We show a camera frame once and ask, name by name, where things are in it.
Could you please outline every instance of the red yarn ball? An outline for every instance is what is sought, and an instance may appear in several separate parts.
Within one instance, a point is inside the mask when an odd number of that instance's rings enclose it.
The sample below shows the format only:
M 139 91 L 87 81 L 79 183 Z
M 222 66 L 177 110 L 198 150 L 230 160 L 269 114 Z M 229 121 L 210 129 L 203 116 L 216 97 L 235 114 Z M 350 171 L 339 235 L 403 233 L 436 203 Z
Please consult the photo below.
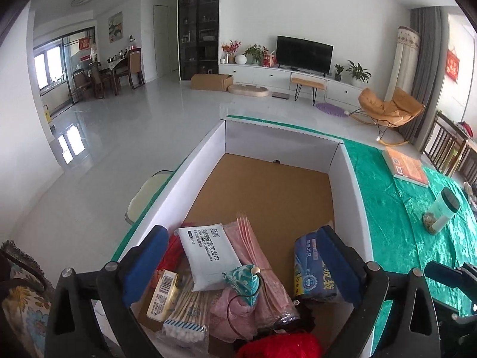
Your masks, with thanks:
M 322 354 L 312 334 L 276 334 L 247 343 L 237 358 L 320 358 Z

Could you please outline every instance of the silver bolt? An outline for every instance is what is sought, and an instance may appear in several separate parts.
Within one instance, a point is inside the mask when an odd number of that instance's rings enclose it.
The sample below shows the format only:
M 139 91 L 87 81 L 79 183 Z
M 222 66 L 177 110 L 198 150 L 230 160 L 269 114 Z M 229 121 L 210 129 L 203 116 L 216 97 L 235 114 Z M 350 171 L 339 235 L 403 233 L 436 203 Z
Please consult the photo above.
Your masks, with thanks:
M 417 277 L 424 276 L 422 270 L 420 270 L 419 268 L 413 268 L 413 273 L 414 273 L 414 276 L 417 276 Z
M 104 265 L 104 269 L 106 269 L 108 272 L 115 271 L 118 269 L 118 263 L 114 261 L 109 261 L 106 265 Z
M 379 264 L 375 263 L 374 261 L 369 261 L 366 265 L 368 265 L 368 269 L 373 272 L 377 272 L 378 270 L 381 269 Z
M 61 272 L 61 276 L 63 276 L 63 277 L 70 277 L 72 273 L 73 273 L 73 269 L 71 269 L 71 268 L 65 268 L 65 269 L 63 269 L 63 271 Z

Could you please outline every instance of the television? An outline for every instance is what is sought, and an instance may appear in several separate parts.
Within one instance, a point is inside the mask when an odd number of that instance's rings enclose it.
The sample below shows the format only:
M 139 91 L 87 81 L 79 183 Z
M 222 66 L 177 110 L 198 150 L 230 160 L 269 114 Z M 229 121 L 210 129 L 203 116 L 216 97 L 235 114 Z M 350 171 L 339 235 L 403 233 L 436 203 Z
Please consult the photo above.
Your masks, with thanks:
M 298 69 L 329 73 L 333 46 L 311 40 L 277 37 L 277 62 Z

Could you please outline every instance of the wipes package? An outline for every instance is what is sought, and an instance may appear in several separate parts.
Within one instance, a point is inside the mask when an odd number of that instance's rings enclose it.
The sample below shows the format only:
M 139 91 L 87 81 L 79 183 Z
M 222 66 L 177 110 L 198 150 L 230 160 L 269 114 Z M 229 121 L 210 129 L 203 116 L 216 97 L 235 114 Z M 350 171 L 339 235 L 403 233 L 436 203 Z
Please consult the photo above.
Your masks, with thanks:
M 316 249 L 316 232 L 295 241 L 295 296 L 316 301 L 338 301 L 340 294 Z
M 176 230 L 194 279 L 192 291 L 224 289 L 224 273 L 241 265 L 221 224 Z

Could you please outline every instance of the purple mat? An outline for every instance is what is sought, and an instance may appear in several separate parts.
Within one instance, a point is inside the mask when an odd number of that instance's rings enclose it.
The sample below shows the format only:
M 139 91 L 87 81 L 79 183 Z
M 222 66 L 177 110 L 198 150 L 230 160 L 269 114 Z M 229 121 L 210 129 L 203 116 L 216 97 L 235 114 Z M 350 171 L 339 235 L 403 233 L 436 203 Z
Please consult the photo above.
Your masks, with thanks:
M 335 117 L 347 117 L 344 110 L 338 106 L 326 104 L 325 102 L 318 102 L 315 105 L 323 113 L 330 114 Z

